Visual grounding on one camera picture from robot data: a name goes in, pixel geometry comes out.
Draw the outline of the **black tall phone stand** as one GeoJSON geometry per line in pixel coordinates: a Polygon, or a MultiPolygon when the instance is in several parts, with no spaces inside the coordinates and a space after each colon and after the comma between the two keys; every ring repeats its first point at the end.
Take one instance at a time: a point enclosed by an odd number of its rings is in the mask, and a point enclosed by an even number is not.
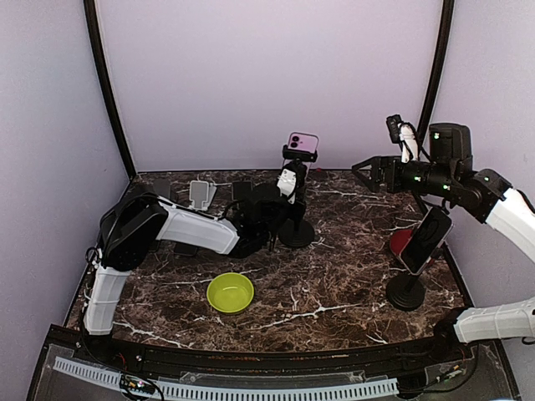
{"type": "MultiPolygon", "coordinates": [[[[306,202],[305,196],[307,175],[304,175],[302,166],[296,166],[298,167],[299,178],[296,200],[306,202]]],[[[293,249],[304,248],[310,245],[313,242],[314,237],[314,228],[308,221],[304,219],[304,217],[299,226],[291,220],[286,220],[286,222],[278,230],[278,239],[280,242],[293,249]]]]}

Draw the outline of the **black folding phone stand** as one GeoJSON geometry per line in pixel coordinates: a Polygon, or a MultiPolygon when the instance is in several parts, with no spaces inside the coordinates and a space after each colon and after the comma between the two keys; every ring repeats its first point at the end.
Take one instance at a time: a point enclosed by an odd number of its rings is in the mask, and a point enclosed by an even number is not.
{"type": "Polygon", "coordinates": [[[253,204],[253,183],[250,180],[232,182],[232,201],[238,206],[253,204]]]}

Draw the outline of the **pink phone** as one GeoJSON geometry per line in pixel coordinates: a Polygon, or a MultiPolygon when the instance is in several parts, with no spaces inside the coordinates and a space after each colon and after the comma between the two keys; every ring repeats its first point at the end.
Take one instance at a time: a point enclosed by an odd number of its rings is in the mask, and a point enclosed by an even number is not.
{"type": "Polygon", "coordinates": [[[309,168],[318,158],[319,137],[313,134],[293,132],[283,147],[283,168],[280,175],[288,169],[287,165],[299,165],[307,175],[309,168]]]}

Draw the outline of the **white folding phone stand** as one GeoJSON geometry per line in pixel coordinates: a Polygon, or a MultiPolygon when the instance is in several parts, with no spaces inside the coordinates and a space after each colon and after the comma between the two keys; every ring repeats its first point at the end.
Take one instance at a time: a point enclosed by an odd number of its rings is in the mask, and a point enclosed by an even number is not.
{"type": "Polygon", "coordinates": [[[217,186],[204,180],[192,180],[189,186],[189,208],[207,211],[215,197],[217,186]]]}

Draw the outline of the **green bowl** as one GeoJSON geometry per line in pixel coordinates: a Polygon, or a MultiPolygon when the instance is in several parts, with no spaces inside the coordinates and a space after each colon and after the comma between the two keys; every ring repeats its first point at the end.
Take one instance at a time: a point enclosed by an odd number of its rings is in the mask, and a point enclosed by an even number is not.
{"type": "Polygon", "coordinates": [[[206,298],[218,312],[236,314],[245,310],[254,298],[250,279],[241,273],[227,272],[215,277],[208,285],[206,298]]]}

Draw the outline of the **purple edged phone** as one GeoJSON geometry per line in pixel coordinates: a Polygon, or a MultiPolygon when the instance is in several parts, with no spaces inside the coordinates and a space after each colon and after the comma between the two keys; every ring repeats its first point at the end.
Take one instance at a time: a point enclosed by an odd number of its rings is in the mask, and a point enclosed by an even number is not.
{"type": "Polygon", "coordinates": [[[194,257],[197,254],[198,250],[198,246],[177,242],[175,244],[173,252],[175,255],[178,256],[194,257]]]}

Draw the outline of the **grey small phone stand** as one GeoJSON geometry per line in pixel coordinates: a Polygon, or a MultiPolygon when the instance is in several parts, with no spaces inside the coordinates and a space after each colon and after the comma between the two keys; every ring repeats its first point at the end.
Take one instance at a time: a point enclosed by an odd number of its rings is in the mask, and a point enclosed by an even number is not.
{"type": "Polygon", "coordinates": [[[171,199],[171,183],[165,179],[157,179],[152,183],[154,192],[163,198],[171,199]]]}

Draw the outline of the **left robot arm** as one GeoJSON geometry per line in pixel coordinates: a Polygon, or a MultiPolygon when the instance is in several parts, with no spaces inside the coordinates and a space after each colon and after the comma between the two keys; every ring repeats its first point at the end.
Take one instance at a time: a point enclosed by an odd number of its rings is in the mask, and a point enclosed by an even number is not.
{"type": "Polygon", "coordinates": [[[82,327],[89,334],[84,348],[100,364],[118,357],[117,344],[108,339],[115,309],[127,277],[139,267],[157,241],[172,241],[245,258],[275,241],[288,221],[298,226],[306,202],[295,190],[284,194],[275,185],[257,185],[241,200],[211,216],[180,206],[150,190],[128,195],[100,220],[96,246],[86,261],[96,270],[82,327]]]}

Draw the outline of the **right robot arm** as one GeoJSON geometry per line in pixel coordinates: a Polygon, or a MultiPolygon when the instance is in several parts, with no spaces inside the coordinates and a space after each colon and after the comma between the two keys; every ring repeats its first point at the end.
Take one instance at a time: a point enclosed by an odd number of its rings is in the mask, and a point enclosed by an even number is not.
{"type": "MultiPolygon", "coordinates": [[[[495,170],[473,170],[471,132],[462,124],[434,123],[429,127],[430,153],[419,160],[409,124],[398,115],[387,119],[390,139],[402,149],[399,156],[374,156],[352,167],[369,190],[384,185],[389,193],[412,191],[440,197],[459,206],[482,224],[500,232],[529,259],[534,258],[534,208],[523,192],[495,170]]],[[[534,300],[495,307],[465,307],[449,312],[435,326],[436,337],[426,354],[445,362],[459,343],[484,339],[534,336],[534,300]]]]}

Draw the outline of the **phone on right stand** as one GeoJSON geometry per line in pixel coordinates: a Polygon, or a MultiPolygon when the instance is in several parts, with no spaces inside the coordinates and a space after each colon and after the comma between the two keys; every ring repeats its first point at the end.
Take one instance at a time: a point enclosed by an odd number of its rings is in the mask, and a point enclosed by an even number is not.
{"type": "Polygon", "coordinates": [[[423,271],[451,228],[452,220],[442,209],[432,207],[427,211],[399,254],[399,260],[409,274],[419,275],[423,271]]]}

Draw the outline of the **black right phone stand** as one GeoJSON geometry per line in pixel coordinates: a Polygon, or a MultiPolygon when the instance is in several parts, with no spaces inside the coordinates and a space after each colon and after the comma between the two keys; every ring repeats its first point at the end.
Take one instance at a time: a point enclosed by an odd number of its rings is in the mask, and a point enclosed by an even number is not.
{"type": "Polygon", "coordinates": [[[442,249],[441,246],[438,246],[425,259],[422,267],[413,272],[402,259],[401,251],[395,254],[396,259],[404,266],[404,270],[391,278],[386,286],[386,297],[393,307],[404,312],[412,312],[423,304],[426,289],[420,281],[420,276],[441,255],[442,249]]]}

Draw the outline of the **red bowl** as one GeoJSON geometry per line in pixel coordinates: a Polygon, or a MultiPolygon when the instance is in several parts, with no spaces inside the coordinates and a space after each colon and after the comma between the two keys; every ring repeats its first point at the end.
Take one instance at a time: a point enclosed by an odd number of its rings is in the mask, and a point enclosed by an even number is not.
{"type": "MultiPolygon", "coordinates": [[[[396,258],[400,256],[401,251],[409,242],[412,236],[412,231],[413,231],[412,229],[403,229],[403,230],[395,231],[392,234],[390,238],[389,247],[390,247],[390,251],[396,258]]],[[[432,252],[431,257],[429,261],[427,262],[427,264],[428,265],[434,264],[435,261],[442,258],[442,255],[443,255],[443,250],[441,247],[438,247],[432,252]]]]}

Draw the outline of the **right black corner post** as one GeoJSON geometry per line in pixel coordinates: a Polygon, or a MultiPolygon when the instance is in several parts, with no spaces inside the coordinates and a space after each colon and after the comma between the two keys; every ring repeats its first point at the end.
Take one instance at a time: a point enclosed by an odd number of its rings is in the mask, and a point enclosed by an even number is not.
{"type": "Polygon", "coordinates": [[[453,20],[453,13],[455,9],[454,0],[444,0],[441,8],[441,18],[438,28],[436,49],[431,65],[431,72],[429,82],[425,92],[425,98],[420,112],[419,123],[417,126],[417,134],[420,139],[423,139],[429,123],[431,121],[432,112],[435,107],[438,89],[441,83],[442,71],[446,61],[446,51],[451,34],[451,25],[453,20]]]}

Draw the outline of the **black front rail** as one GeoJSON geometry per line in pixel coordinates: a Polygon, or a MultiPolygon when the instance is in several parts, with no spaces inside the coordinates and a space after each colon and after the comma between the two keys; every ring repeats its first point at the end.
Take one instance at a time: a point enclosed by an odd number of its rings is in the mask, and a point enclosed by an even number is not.
{"type": "Polygon", "coordinates": [[[181,373],[243,374],[268,376],[363,371],[368,375],[412,374],[440,363],[475,361],[477,345],[457,345],[437,359],[433,338],[393,345],[303,353],[241,353],[162,347],[116,338],[88,339],[80,332],[52,325],[46,343],[65,346],[74,356],[89,362],[104,362],[130,373],[150,377],[176,377],[181,373]]]}

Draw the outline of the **left black corner post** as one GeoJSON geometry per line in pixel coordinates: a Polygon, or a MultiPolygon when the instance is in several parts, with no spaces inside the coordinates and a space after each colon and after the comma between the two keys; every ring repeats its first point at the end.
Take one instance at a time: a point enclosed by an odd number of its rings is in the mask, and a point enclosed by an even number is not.
{"type": "Polygon", "coordinates": [[[83,0],[83,5],[89,42],[93,54],[95,70],[99,80],[100,91],[104,100],[104,106],[125,172],[128,178],[132,180],[137,175],[137,171],[120,121],[120,113],[115,102],[114,90],[112,88],[110,73],[104,54],[104,42],[99,28],[97,2],[94,0],[83,0]]]}

